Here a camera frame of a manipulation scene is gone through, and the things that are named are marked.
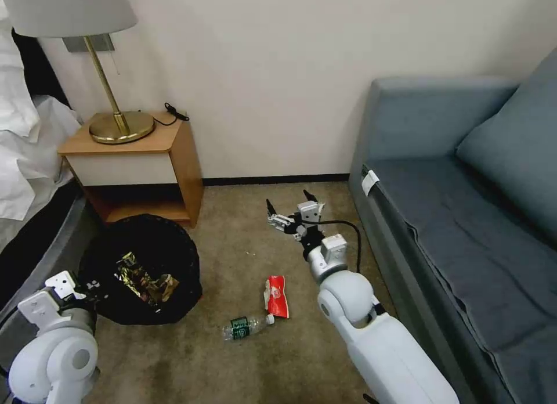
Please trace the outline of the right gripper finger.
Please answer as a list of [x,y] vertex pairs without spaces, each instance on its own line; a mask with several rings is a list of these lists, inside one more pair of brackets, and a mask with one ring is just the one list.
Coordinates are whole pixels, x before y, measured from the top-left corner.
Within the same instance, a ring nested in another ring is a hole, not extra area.
[[269,199],[266,199],[267,223],[275,229],[291,236],[298,234],[299,212],[288,216],[278,214]]
[[303,193],[308,201],[314,202],[317,205],[318,214],[321,214],[325,204],[318,201],[317,197],[314,194],[311,194],[306,189],[303,190]]

